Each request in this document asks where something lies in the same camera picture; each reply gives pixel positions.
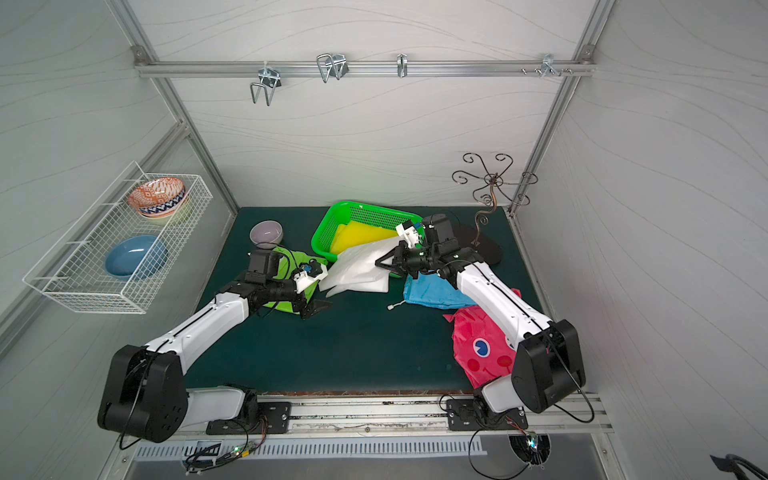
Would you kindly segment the white raincoat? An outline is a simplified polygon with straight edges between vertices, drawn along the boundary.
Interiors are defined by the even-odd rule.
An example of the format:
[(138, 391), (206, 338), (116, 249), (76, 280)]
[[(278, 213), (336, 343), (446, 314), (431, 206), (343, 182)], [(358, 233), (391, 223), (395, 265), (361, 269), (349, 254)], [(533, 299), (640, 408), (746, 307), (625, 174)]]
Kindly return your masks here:
[(399, 244), (398, 237), (379, 240), (349, 248), (338, 255), (320, 281), (319, 290), (330, 298), (345, 291), (387, 293), (390, 272), (378, 267), (375, 261)]

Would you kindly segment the yellow raincoat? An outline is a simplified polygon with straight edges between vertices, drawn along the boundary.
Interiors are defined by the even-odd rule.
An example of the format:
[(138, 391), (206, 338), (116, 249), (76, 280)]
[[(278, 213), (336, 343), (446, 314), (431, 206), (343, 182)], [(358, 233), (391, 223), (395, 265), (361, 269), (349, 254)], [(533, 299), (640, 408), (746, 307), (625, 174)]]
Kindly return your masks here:
[(329, 252), (339, 255), (350, 248), (393, 237), (397, 237), (395, 230), (350, 221), (337, 227)]

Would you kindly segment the green plastic basket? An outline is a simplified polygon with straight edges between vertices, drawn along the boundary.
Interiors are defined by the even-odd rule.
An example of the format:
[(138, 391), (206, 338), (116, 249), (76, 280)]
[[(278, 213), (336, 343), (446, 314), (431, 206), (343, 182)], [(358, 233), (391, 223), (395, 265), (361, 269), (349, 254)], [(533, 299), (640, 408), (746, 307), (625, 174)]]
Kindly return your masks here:
[(397, 236), (396, 227), (411, 221), (419, 233), (418, 214), (354, 201), (332, 205), (311, 239), (313, 251), (330, 262), (346, 250)]

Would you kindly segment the pink bunny raincoat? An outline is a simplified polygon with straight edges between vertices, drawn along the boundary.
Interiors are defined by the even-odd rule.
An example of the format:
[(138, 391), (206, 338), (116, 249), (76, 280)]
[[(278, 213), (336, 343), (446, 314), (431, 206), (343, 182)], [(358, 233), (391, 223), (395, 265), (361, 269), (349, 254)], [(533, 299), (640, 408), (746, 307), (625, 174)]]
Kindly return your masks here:
[(480, 388), (512, 373), (516, 351), (501, 328), (474, 300), (458, 294), (458, 309), (444, 315), (453, 326), (453, 357), (471, 386)]

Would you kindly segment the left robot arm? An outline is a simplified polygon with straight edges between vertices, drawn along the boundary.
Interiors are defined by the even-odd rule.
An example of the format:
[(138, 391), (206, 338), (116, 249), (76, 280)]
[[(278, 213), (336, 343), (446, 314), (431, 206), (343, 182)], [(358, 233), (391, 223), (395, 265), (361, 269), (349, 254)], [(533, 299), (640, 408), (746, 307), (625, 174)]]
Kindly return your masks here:
[(190, 388), (185, 375), (221, 337), (266, 305), (288, 302), (303, 319), (329, 308), (307, 295), (327, 276), (327, 265), (311, 259), (281, 278), (282, 256), (274, 250), (252, 251), (248, 268), (198, 312), (144, 345), (119, 349), (109, 366), (98, 426), (121, 438), (154, 443), (198, 424), (213, 431), (251, 432), (260, 422), (255, 392), (235, 386)]

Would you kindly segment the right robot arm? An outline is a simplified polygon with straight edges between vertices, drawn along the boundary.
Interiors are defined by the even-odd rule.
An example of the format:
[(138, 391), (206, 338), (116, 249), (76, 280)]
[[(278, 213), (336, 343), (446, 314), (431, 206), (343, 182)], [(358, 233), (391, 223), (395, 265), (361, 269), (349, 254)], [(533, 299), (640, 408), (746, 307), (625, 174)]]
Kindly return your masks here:
[(584, 395), (586, 384), (578, 333), (514, 294), (472, 247), (462, 247), (450, 220), (436, 214), (420, 223), (396, 226), (398, 243), (375, 265), (399, 276), (436, 274), (473, 300), (501, 329), (515, 351), (509, 375), (481, 388), (496, 414), (511, 409), (541, 413), (571, 394)]

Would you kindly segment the blue folded raincoat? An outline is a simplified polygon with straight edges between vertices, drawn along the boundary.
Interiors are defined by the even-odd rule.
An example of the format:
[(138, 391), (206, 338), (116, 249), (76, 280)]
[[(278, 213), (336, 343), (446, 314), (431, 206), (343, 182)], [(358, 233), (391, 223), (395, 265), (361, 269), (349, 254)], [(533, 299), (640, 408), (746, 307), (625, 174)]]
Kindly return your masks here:
[(416, 279), (408, 277), (403, 296), (407, 304), (440, 310), (457, 310), (476, 305), (471, 298), (438, 275), (420, 275)]

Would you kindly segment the green frog raincoat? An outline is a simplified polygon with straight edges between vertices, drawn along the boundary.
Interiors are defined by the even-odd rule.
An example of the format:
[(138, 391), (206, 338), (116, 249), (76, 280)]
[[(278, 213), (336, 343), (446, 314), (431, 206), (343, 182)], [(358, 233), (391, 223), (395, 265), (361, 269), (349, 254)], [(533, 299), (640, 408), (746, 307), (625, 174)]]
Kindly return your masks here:
[(264, 307), (284, 313), (300, 315), (300, 312), (291, 312), (291, 308), (289, 307), (289, 301), (297, 293), (295, 283), (292, 279), (293, 274), (296, 272), (297, 267), (300, 264), (308, 263), (310, 260), (318, 260), (319, 262), (326, 264), (327, 268), (329, 262), (325, 258), (310, 256), (304, 252), (293, 251), (279, 245), (273, 248), (272, 252), (274, 253), (273, 257), (278, 261), (278, 263), (276, 273), (270, 278), (270, 280), (276, 282), (278, 287), (284, 288), (288, 293), (290, 293), (290, 296), (286, 300), (267, 302), (264, 304)]

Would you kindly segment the dark metal jewelry stand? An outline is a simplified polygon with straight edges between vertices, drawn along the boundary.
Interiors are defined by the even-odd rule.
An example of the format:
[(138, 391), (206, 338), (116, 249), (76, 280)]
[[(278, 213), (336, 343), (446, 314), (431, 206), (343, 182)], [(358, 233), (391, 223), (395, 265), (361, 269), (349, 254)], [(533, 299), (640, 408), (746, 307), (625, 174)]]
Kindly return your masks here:
[(452, 181), (457, 185), (467, 185), (471, 180), (480, 182), (480, 186), (472, 191), (472, 198), (482, 208), (474, 214), (472, 224), (457, 221), (454, 226), (454, 233), (458, 238), (460, 247), (473, 248), (491, 266), (497, 265), (503, 260), (503, 250), (496, 241), (483, 233), (482, 228), (489, 223), (490, 216), (500, 209), (501, 199), (510, 202), (508, 211), (511, 211), (512, 207), (521, 207), (530, 203), (530, 199), (525, 193), (521, 197), (513, 198), (507, 195), (503, 188), (505, 186), (530, 186), (539, 181), (536, 173), (524, 172), (518, 182), (506, 182), (504, 175), (514, 164), (514, 159), (507, 153), (497, 153), (494, 158), (497, 163), (502, 165), (500, 171), (492, 171), (480, 154), (464, 153), (462, 161), (468, 165), (478, 163), (482, 167), (482, 173), (475, 174), (465, 169), (458, 169), (451, 175)]

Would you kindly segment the small purple bowl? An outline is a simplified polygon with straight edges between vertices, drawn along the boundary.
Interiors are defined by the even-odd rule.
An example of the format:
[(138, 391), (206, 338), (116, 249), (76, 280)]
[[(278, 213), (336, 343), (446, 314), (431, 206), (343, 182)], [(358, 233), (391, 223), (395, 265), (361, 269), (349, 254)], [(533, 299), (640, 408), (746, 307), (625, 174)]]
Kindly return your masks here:
[(249, 232), (251, 243), (259, 249), (271, 250), (282, 242), (283, 237), (283, 226), (275, 220), (259, 222)]

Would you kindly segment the blue bowl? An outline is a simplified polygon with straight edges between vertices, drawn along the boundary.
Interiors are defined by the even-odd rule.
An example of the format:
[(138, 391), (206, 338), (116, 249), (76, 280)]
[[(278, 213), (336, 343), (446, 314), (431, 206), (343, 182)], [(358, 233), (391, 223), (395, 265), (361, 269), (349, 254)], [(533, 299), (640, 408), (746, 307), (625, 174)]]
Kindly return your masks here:
[(107, 255), (104, 268), (111, 276), (140, 281), (158, 273), (166, 264), (168, 249), (154, 235), (141, 235), (124, 240)]

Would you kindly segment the orange patterned bowl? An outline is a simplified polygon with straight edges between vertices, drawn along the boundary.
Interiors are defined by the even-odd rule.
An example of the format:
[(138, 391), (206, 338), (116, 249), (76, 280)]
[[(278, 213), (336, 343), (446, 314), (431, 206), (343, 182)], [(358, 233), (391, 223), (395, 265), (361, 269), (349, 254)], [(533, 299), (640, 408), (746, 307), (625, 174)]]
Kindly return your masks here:
[(182, 206), (187, 189), (177, 177), (161, 177), (136, 187), (127, 197), (127, 203), (146, 218), (164, 218)]

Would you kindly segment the small metal hook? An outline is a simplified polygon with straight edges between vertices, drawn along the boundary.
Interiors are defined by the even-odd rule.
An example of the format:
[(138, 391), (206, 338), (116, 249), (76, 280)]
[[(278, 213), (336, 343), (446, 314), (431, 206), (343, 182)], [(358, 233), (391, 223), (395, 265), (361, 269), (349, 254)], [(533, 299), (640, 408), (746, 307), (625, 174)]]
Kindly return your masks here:
[(408, 75), (408, 58), (406, 54), (400, 53), (396, 57), (397, 76), (406, 78)]

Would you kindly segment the metal loop hook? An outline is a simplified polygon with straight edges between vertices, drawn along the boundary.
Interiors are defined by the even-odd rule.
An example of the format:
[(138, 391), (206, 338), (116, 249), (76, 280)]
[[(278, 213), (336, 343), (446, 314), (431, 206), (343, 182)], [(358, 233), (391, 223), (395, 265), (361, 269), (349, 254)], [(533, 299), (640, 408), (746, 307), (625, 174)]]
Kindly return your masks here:
[(316, 57), (316, 65), (324, 83), (331, 78), (341, 80), (349, 72), (346, 56), (340, 53), (320, 54)]

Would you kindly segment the metal double hook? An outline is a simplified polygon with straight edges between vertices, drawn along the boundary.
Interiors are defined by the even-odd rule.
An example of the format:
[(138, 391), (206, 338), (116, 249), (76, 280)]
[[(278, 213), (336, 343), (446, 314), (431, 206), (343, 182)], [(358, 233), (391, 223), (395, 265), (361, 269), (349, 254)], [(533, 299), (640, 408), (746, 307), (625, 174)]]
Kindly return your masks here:
[(276, 90), (282, 86), (280, 73), (264, 65), (262, 69), (258, 71), (257, 80), (252, 82), (249, 86), (251, 99), (253, 104), (257, 104), (259, 99), (262, 98), (267, 106), (270, 106), (273, 102)]

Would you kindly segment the aluminium front rail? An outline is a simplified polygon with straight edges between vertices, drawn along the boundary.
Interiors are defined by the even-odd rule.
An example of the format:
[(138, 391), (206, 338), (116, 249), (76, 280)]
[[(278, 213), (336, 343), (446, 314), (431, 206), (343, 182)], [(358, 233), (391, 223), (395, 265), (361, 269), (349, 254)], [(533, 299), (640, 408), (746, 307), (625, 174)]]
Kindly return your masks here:
[[(440, 408), (440, 401), (447, 397), (473, 398), (455, 392), (435, 395), (397, 396), (262, 396), (258, 402), (290, 402), (292, 404), (289, 430), (286, 437), (331, 436), (428, 436), (464, 433), (450, 431), (447, 415)], [(529, 428), (546, 434), (611, 433), (614, 431), (599, 396), (571, 395), (560, 407), (551, 407), (542, 413), (534, 413), (524, 407)], [(240, 435), (211, 436), (206, 426), (214, 420), (205, 420), (181, 427), (172, 436), (190, 438), (205, 435), (226, 438)]]

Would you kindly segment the aluminium rail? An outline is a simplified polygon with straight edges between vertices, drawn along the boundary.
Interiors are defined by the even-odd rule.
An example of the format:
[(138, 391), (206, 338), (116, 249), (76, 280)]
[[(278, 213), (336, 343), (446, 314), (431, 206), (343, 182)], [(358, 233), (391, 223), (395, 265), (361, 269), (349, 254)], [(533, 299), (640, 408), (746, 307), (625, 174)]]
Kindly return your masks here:
[[(440, 401), (447, 397), (473, 398), (455, 392), (435, 395), (397, 396), (262, 396), (258, 402), (290, 402), (292, 404), (289, 430), (286, 437), (331, 436), (428, 436), (464, 433), (450, 431), (447, 415), (440, 408)], [(542, 413), (534, 413), (524, 407), (529, 428), (546, 434), (611, 433), (614, 431), (599, 396), (571, 395), (560, 407), (551, 407)], [(240, 435), (211, 436), (206, 426), (214, 420), (205, 420), (181, 427), (172, 436), (190, 438), (205, 435), (226, 438)]]
[[(536, 68), (542, 59), (525, 60), (418, 60), (408, 57), (406, 78), (501, 78), (523, 76), (521, 68)], [(590, 76), (596, 70), (594, 63), (554, 60), (558, 68), (570, 68), (572, 74), (564, 77)], [(348, 60), (346, 78), (399, 78), (396, 59)], [(256, 78), (264, 65), (277, 70), (282, 79), (319, 79), (314, 61), (168, 61), (137, 65), (135, 70), (143, 78)]]

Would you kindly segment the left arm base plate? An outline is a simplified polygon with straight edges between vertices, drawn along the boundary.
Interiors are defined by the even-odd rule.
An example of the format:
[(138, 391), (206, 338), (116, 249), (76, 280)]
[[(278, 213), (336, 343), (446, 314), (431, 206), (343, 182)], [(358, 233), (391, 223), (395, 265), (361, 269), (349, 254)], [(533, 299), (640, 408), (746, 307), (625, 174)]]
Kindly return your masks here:
[(289, 430), (291, 410), (290, 402), (250, 402), (244, 405), (233, 419), (209, 422), (205, 433), (211, 436), (286, 434)]

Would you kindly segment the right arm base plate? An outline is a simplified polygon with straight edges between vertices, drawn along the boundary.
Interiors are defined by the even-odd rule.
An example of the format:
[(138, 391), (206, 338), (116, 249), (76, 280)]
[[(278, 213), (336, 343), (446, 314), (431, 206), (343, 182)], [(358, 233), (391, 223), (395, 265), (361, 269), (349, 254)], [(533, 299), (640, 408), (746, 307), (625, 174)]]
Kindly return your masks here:
[(440, 401), (440, 408), (447, 415), (450, 431), (524, 431), (529, 428), (523, 409), (496, 413), (481, 398), (447, 397)]

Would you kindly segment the metal bracket hook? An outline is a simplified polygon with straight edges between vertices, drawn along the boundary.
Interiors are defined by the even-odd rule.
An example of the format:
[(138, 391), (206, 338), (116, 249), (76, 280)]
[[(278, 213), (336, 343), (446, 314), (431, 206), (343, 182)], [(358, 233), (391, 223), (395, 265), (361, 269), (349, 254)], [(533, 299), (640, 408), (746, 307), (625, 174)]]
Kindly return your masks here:
[(531, 76), (535, 75), (539, 78), (546, 78), (546, 77), (564, 77), (564, 76), (570, 76), (572, 74), (572, 70), (570, 68), (558, 68), (555, 65), (555, 61), (551, 55), (546, 55), (542, 60), (538, 67), (528, 69), (528, 68), (521, 68), (520, 73), (523, 76)]

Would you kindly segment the aluminium top rail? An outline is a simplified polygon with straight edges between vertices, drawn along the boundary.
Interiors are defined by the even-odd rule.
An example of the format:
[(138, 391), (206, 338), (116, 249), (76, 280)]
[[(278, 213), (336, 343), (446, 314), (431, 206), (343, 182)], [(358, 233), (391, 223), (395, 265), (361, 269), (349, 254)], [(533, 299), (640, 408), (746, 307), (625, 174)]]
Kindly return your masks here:
[[(525, 60), (418, 60), (408, 57), (406, 78), (501, 78), (523, 76), (521, 68), (536, 68), (542, 59)], [(570, 68), (572, 74), (564, 77), (590, 76), (596, 70), (594, 63), (554, 60), (558, 68)], [(348, 60), (346, 78), (399, 78), (396, 59)], [(256, 78), (264, 65), (277, 70), (282, 79), (319, 79), (314, 61), (168, 61), (137, 65), (135, 70), (143, 78)]]

